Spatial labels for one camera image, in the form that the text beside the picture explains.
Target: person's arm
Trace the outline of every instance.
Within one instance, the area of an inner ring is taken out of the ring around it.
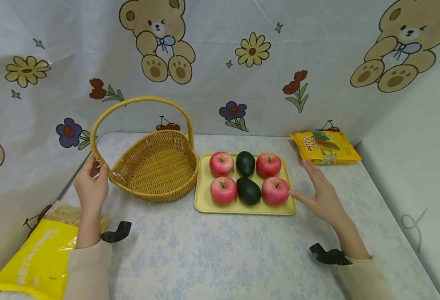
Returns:
[[[74,179],[81,205],[77,246],[69,253],[64,300],[108,300],[112,245],[101,241],[101,210],[108,195],[108,165],[88,158]]]
[[[304,160],[303,165],[315,186],[316,195],[308,198],[297,190],[290,190],[289,194],[302,202],[312,213],[330,223],[335,230],[342,251],[353,263],[345,266],[335,265],[352,299],[395,299],[375,258],[368,253],[355,223],[343,209],[334,187],[311,161]]]

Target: wicker basket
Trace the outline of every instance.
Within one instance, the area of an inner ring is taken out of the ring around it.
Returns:
[[[144,136],[118,159],[109,170],[108,178],[135,197],[154,203],[173,202],[193,189],[199,164],[194,152],[193,125],[186,111],[178,104],[151,96],[132,98],[116,104],[93,125],[90,134],[92,153],[101,165],[105,163],[94,138],[98,126],[117,108],[141,101],[163,102],[181,111],[187,120],[188,137],[177,130],[161,130]]]

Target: beige sleeve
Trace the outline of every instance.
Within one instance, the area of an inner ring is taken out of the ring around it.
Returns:
[[[335,265],[352,300],[393,300],[388,282],[378,268],[376,259],[346,257],[352,265]]]
[[[85,249],[71,250],[63,299],[109,300],[108,268],[111,262],[112,245],[105,241]]]

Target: person's left hand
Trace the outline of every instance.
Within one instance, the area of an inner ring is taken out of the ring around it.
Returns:
[[[101,212],[108,195],[108,165],[90,156],[73,180],[83,212]]]

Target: white tablecloth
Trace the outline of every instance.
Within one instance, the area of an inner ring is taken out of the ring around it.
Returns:
[[[109,133],[99,151],[111,166],[144,134]],[[286,161],[292,185],[306,195],[314,189],[299,165],[289,138],[196,135],[195,151],[273,152]],[[336,187],[346,212],[358,225],[368,249],[380,263],[399,300],[440,300],[363,164],[321,167]],[[113,245],[112,300],[189,299],[347,299],[329,268],[308,248],[321,243],[339,248],[330,225],[298,203],[290,217],[202,214],[193,205],[194,190],[177,202],[154,205],[110,183],[104,213],[110,227],[132,222],[129,237]],[[62,201],[79,205],[72,186]],[[29,300],[2,292],[0,300]]]

